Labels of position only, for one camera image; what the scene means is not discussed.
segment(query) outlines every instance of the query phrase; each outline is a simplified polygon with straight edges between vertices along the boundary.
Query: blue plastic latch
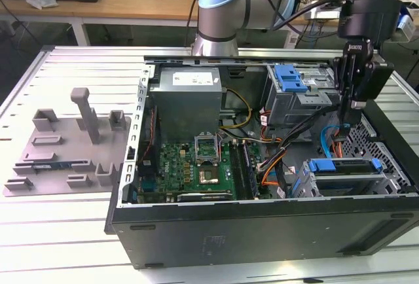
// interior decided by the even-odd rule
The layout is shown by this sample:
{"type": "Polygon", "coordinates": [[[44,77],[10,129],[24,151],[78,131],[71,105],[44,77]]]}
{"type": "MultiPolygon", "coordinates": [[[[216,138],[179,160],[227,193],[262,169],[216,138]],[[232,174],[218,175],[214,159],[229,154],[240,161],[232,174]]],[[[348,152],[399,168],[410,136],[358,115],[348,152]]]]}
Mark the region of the blue plastic latch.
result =
{"type": "Polygon", "coordinates": [[[314,158],[308,163],[310,171],[336,171],[335,163],[328,158],[314,158]]]}
{"type": "Polygon", "coordinates": [[[300,73],[292,65],[275,65],[276,78],[284,92],[305,92],[308,87],[302,83],[300,73]]]}
{"type": "Polygon", "coordinates": [[[309,161],[308,168],[310,168],[310,171],[317,171],[317,166],[316,166],[316,163],[314,163],[314,161],[309,161]]]}
{"type": "Polygon", "coordinates": [[[297,181],[294,184],[294,187],[293,187],[292,191],[291,191],[292,194],[294,194],[294,192],[296,191],[296,189],[299,187],[300,184],[301,184],[301,179],[298,178],[297,181]]]}
{"type": "Polygon", "coordinates": [[[378,172],[381,172],[381,171],[383,170],[382,164],[381,164],[381,162],[380,162],[380,160],[379,160],[379,159],[377,159],[377,158],[373,158],[373,159],[371,160],[371,162],[373,163],[373,166],[375,167],[375,169],[376,169],[378,172]]]}

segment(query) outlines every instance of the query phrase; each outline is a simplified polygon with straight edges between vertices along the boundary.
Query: cpu socket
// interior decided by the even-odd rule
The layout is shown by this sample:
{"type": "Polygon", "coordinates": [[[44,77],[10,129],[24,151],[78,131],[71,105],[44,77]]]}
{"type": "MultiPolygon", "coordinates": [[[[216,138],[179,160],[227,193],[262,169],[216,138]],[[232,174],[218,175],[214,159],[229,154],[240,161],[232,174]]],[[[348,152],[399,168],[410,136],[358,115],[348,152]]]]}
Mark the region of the cpu socket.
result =
{"type": "Polygon", "coordinates": [[[201,185],[219,184],[218,166],[200,166],[198,168],[199,183],[201,185]]]}

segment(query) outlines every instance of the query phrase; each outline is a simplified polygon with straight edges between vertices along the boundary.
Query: wooden desk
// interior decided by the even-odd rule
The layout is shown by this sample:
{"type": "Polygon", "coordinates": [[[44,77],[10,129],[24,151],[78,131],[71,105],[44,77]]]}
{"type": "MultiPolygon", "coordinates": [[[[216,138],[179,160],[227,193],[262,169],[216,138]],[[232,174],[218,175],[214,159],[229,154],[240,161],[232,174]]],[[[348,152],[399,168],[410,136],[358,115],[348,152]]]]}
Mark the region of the wooden desk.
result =
{"type": "MultiPolygon", "coordinates": [[[[21,21],[62,22],[73,26],[79,45],[89,45],[86,24],[116,24],[140,26],[186,26],[192,0],[99,0],[97,3],[58,1],[59,6],[42,10],[33,8],[24,0],[3,0],[21,21]]],[[[191,26],[196,26],[198,5],[192,13],[191,26]]],[[[0,5],[0,21],[14,21],[14,18],[0,5]]],[[[292,24],[298,29],[306,25],[303,17],[292,24]]],[[[325,27],[337,27],[337,20],[326,23],[325,27]]],[[[293,47],[296,33],[289,33],[285,47],[293,47]]]]}

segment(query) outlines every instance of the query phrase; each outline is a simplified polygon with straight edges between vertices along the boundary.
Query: yellow wire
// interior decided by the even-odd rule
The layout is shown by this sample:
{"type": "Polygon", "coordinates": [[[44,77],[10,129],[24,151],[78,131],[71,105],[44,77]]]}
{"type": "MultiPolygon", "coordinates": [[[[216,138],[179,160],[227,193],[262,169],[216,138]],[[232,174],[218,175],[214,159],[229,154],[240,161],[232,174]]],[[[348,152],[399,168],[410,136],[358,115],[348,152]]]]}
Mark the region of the yellow wire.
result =
{"type": "Polygon", "coordinates": [[[241,99],[245,104],[246,104],[246,106],[247,106],[247,111],[248,111],[248,114],[247,114],[247,117],[246,117],[246,120],[244,121],[244,122],[241,122],[241,123],[239,123],[239,124],[235,124],[235,125],[230,125],[230,126],[220,126],[220,128],[225,128],[225,129],[235,129],[235,128],[239,128],[239,127],[242,127],[243,125],[246,125],[248,122],[249,122],[249,120],[250,120],[250,118],[251,118],[251,111],[252,111],[252,109],[251,109],[251,107],[250,107],[250,105],[249,105],[249,103],[237,92],[237,91],[235,91],[235,90],[233,90],[233,89],[230,89],[230,88],[227,88],[227,91],[231,91],[231,92],[233,92],[234,94],[236,94],[236,96],[239,98],[239,99],[241,99]]]}

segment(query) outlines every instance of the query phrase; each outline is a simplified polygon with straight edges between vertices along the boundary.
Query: ram slot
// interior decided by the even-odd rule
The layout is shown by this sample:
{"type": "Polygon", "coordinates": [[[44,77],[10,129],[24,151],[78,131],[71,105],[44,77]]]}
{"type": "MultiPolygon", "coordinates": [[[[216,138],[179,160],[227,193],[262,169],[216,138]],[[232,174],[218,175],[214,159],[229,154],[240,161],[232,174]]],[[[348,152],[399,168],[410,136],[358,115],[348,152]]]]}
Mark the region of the ram slot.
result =
{"type": "Polygon", "coordinates": [[[258,190],[257,190],[257,184],[256,184],[256,176],[253,172],[253,168],[251,167],[251,160],[250,160],[250,153],[249,153],[249,147],[246,143],[241,145],[240,149],[242,150],[242,154],[244,157],[245,162],[245,178],[247,181],[249,181],[250,189],[252,191],[253,197],[257,196],[258,190]]]}
{"type": "Polygon", "coordinates": [[[254,195],[252,192],[250,180],[247,177],[248,171],[244,145],[235,145],[230,143],[228,147],[230,149],[232,175],[234,179],[234,188],[236,190],[237,200],[253,199],[254,195]]]}
{"type": "Polygon", "coordinates": [[[234,179],[236,198],[237,200],[246,200],[245,178],[241,168],[237,145],[229,143],[228,149],[230,151],[231,172],[234,179]]]}

